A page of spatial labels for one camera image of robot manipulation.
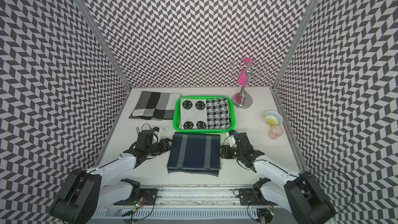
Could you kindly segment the green plastic basket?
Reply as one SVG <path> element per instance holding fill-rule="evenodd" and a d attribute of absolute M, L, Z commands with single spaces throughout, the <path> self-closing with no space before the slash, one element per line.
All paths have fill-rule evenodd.
<path fill-rule="evenodd" d="M 173 127 L 186 133 L 225 133 L 235 127 L 232 100 L 226 96 L 183 96 L 175 105 Z"/>

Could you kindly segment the navy striped scarf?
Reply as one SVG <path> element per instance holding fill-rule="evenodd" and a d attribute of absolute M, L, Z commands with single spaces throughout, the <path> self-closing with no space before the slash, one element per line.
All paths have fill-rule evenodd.
<path fill-rule="evenodd" d="M 168 173 L 219 176 L 221 170 L 218 153 L 219 135 L 176 132 L 173 142 L 167 163 Z"/>

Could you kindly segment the smiley black white scarf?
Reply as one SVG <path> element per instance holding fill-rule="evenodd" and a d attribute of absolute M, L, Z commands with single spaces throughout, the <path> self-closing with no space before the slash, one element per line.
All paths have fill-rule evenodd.
<path fill-rule="evenodd" d="M 230 126 L 231 115 L 226 97 L 181 100 L 179 128 L 226 130 Z"/>

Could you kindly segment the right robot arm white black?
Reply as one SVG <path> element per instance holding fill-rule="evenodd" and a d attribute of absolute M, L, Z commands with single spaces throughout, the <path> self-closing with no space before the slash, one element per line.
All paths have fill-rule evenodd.
<path fill-rule="evenodd" d="M 272 161 L 265 153 L 255 150 L 245 132 L 229 131 L 219 154 L 223 159 L 235 159 L 244 169 L 261 174 L 253 185 L 255 202 L 273 202 L 288 210 L 298 224 L 325 224 L 337 211 L 309 172 L 294 172 Z"/>

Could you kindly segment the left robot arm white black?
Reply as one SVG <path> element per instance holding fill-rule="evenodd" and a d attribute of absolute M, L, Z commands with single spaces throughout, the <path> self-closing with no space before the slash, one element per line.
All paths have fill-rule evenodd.
<path fill-rule="evenodd" d="M 157 190 L 141 190 L 133 179 L 109 182 L 140 166 L 144 161 L 170 151 L 174 141 L 159 138 L 159 129 L 138 133 L 137 140 L 118 158 L 87 170 L 75 169 L 66 178 L 50 206 L 49 214 L 65 224 L 85 224 L 99 210 L 110 205 L 132 205 L 122 216 L 133 216 L 145 204 L 154 205 Z"/>

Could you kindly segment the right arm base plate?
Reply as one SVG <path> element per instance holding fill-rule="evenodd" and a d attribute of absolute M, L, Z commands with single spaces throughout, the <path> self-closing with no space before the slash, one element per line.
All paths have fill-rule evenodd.
<path fill-rule="evenodd" d="M 270 201 L 266 201 L 263 196 L 253 188 L 238 189 L 238 198 L 241 206 L 248 205 L 270 205 Z"/>

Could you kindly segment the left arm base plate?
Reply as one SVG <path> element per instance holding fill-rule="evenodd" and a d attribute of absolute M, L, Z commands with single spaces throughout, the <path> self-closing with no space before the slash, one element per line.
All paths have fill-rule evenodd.
<path fill-rule="evenodd" d="M 137 196 L 129 197 L 126 200 L 118 201 L 114 203 L 115 206 L 134 206 L 141 198 L 143 198 L 142 204 L 146 206 L 154 206 L 158 196 L 158 189 L 156 188 L 144 188 L 141 189 Z"/>

